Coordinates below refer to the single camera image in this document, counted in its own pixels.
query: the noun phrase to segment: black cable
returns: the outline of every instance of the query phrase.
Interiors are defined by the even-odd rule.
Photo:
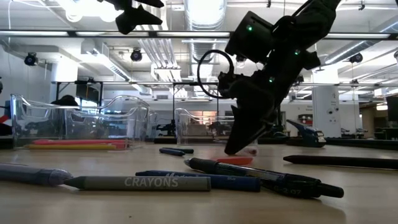
[[[213,50],[208,50],[208,51],[201,57],[201,59],[199,60],[199,63],[198,63],[198,70],[197,70],[198,84],[199,84],[201,90],[202,90],[204,93],[206,93],[206,95],[208,95],[208,96],[210,96],[210,97],[212,97],[212,98],[216,98],[216,99],[229,99],[228,97],[212,95],[211,93],[207,92],[207,90],[205,90],[205,87],[203,87],[203,85],[201,84],[201,80],[200,80],[200,65],[201,65],[201,64],[203,63],[203,61],[205,60],[206,56],[209,55],[209,54],[211,54],[211,53],[218,53],[218,54],[224,56],[224,57],[228,60],[228,63],[229,63],[228,74],[232,74],[232,73],[234,72],[234,65],[233,65],[232,59],[229,57],[229,55],[228,55],[227,53],[223,52],[222,50],[214,50],[214,49],[213,49]]]
[[[292,17],[297,16],[301,11],[303,11],[307,6],[309,6],[311,3],[313,2],[313,0],[308,0],[306,1],[304,4],[302,4],[299,9],[297,9],[293,14]]]

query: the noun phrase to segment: white column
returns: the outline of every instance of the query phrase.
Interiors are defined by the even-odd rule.
[[[336,69],[313,71],[314,83],[338,83]],[[341,137],[340,105],[337,87],[319,86],[312,89],[313,127],[325,137]]]
[[[61,62],[57,62],[52,64],[51,69],[51,82],[74,82],[77,80],[78,74],[78,64],[76,62],[72,62],[69,60],[64,60]],[[55,100],[55,96],[57,94],[57,85],[52,84],[50,88],[50,102]],[[61,93],[59,93],[59,97],[65,95],[76,96],[76,85],[69,84]]]

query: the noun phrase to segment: desk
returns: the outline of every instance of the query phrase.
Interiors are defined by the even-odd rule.
[[[125,152],[2,150],[0,162],[58,167],[74,176],[133,175],[150,169],[189,171],[182,157],[159,154],[159,147],[162,145]],[[194,148],[196,157],[224,155],[222,147]],[[288,198],[266,190],[260,193],[218,189],[211,192],[79,192],[62,186],[46,188],[1,182],[0,223],[396,223],[397,171],[295,165],[282,160],[292,154],[398,159],[396,152],[374,149],[259,146],[253,166],[316,177],[345,190],[344,198],[312,200]]]

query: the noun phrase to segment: gray crayon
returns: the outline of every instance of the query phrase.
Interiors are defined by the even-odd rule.
[[[57,186],[73,176],[61,169],[41,169],[19,164],[0,163],[0,180],[25,184]]]
[[[209,177],[111,177],[81,176],[65,185],[81,190],[174,190],[210,191]]]

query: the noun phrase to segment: yellow marker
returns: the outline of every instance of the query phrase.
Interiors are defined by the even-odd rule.
[[[70,149],[70,150],[113,150],[116,146],[110,144],[76,144],[76,145],[36,145],[25,146],[28,149]]]

